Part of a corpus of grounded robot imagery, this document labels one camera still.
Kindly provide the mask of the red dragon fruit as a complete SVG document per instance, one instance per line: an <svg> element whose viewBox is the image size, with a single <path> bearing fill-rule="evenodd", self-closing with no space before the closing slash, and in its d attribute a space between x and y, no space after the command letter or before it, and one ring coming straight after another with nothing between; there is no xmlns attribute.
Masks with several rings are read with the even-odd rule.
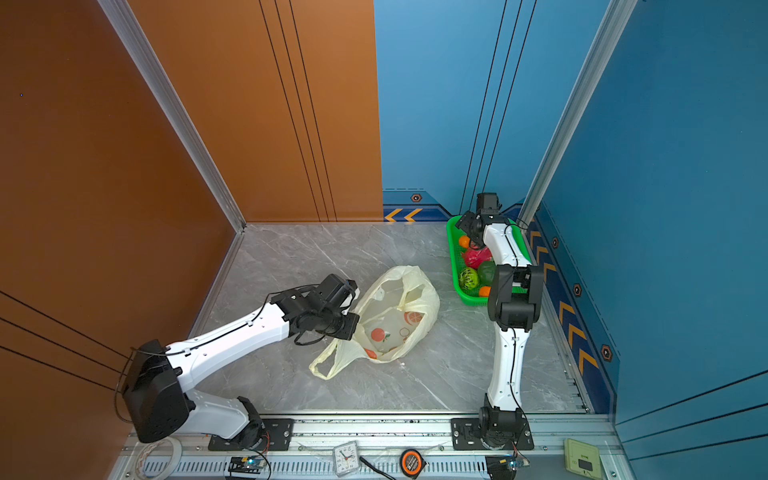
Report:
<svg viewBox="0 0 768 480"><path fill-rule="evenodd" d="M462 259L466 267L477 270L483 263L492 261L493 256L488 247L482 249L469 248L462 253Z"/></svg>

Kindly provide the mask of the large green lime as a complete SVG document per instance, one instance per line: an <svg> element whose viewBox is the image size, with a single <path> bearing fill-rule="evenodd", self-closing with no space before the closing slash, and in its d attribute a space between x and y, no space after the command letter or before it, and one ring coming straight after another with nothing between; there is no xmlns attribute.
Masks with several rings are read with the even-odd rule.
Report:
<svg viewBox="0 0 768 480"><path fill-rule="evenodd" d="M479 283L481 286L491 286L495 277L496 264L489 260L481 263L477 268Z"/></svg>

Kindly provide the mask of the translucent yellowish plastic bag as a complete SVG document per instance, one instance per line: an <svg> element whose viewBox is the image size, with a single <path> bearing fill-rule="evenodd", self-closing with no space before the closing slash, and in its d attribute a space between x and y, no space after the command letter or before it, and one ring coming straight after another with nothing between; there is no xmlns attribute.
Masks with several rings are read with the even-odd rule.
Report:
<svg viewBox="0 0 768 480"><path fill-rule="evenodd" d="M440 297L417 266L387 270L367 290L353 312L359 322L350 340L333 340L309 365L330 380L358 359L386 364L410 353L437 323Z"/></svg>

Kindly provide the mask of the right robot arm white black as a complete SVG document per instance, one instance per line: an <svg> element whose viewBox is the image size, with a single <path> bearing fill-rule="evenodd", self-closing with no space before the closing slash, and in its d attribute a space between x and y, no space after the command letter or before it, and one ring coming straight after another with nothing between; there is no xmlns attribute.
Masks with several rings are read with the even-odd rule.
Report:
<svg viewBox="0 0 768 480"><path fill-rule="evenodd" d="M541 313L544 272L530 260L520 227L502 213L495 193L456 222L470 243L487 247L495 264L486 303L495 325L494 366L479 413L479 437L489 449L531 450L533 436L520 393L523 357Z"/></svg>

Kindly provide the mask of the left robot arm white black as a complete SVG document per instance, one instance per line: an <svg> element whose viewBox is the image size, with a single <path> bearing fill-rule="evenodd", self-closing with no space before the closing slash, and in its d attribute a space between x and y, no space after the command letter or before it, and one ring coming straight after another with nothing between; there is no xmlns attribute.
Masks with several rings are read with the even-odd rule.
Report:
<svg viewBox="0 0 768 480"><path fill-rule="evenodd" d="M330 274L318 284L271 292L253 312L205 334L138 347L119 388L138 440L151 444L174 434L204 434L218 449L264 448L268 428L249 399L207 394L198 385L264 346L305 332L351 339L359 322L351 310L358 295L355 281Z"/></svg>

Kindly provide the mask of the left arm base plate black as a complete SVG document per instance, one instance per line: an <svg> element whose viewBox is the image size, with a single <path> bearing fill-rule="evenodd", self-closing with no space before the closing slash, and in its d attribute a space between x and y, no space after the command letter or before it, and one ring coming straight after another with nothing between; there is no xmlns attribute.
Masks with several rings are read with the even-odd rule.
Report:
<svg viewBox="0 0 768 480"><path fill-rule="evenodd" d="M294 428L292 418L252 420L232 439L213 435L209 451L287 451Z"/></svg>

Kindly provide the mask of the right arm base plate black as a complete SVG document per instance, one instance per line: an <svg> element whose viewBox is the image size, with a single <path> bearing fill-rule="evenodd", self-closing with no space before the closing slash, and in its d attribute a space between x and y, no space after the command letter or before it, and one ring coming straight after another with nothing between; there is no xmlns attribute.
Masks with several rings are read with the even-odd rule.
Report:
<svg viewBox="0 0 768 480"><path fill-rule="evenodd" d="M511 430L489 429L481 432L477 417L453 418L450 421L453 449L532 451L535 448L529 423L523 419Z"/></svg>

